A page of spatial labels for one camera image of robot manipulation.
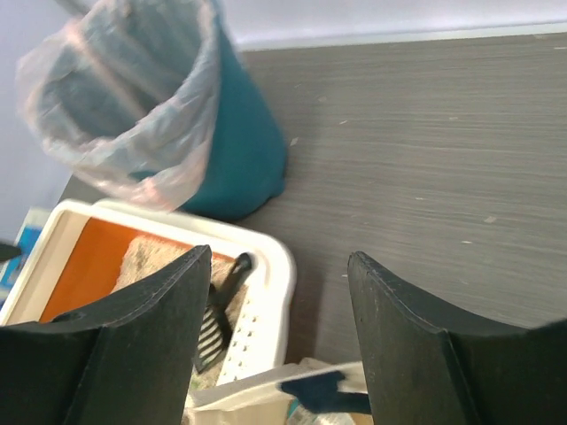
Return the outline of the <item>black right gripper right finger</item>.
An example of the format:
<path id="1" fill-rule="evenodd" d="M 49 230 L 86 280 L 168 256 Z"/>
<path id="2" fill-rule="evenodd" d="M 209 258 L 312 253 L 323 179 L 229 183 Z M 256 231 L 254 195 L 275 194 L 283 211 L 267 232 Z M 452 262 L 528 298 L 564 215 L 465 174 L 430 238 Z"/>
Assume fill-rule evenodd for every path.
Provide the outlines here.
<path id="1" fill-rule="evenodd" d="M 521 328 L 487 319 L 361 251 L 347 275 L 375 423 L 565 423 L 565 320 Z"/>

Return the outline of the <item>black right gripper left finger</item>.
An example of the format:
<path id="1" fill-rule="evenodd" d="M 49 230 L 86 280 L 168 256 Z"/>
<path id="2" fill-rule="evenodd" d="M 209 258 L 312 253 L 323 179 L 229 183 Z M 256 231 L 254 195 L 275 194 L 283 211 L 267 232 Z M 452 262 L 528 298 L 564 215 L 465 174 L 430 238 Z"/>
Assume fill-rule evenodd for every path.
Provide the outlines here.
<path id="1" fill-rule="evenodd" d="M 2 327 L 2 423 L 180 423 L 211 258 L 200 245 L 53 321 Z"/>

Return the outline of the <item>black litter scoop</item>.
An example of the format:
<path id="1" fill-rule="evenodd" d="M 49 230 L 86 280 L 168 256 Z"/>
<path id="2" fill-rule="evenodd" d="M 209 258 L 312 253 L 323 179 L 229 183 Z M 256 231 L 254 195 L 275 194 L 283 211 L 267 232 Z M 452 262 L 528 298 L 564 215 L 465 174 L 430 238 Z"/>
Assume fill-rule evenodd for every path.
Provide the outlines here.
<path id="1" fill-rule="evenodd" d="M 193 366 L 200 375 L 214 367 L 229 348 L 233 327 L 229 323 L 227 310 L 246 277 L 252 272 L 253 266 L 253 255 L 249 252 L 241 253 L 234 260 L 221 287 L 217 289 L 212 283 L 209 285 L 206 309 L 193 359 Z"/>

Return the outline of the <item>white orange litter box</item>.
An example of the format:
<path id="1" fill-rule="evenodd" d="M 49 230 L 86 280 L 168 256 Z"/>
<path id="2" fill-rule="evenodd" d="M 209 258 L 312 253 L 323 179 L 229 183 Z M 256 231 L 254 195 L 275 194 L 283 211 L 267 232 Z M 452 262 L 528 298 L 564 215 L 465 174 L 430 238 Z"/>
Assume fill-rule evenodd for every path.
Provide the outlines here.
<path id="1" fill-rule="evenodd" d="M 35 244 L 5 297 L 2 324 L 48 321 L 108 294 L 130 241 L 149 234 L 189 247 L 207 244 L 217 257 L 252 254 L 253 270 L 245 280 L 247 292 L 219 384 L 284 363 L 296 267 L 287 247 L 274 237 L 111 199 L 93 205 L 65 200 L 39 226 Z"/>

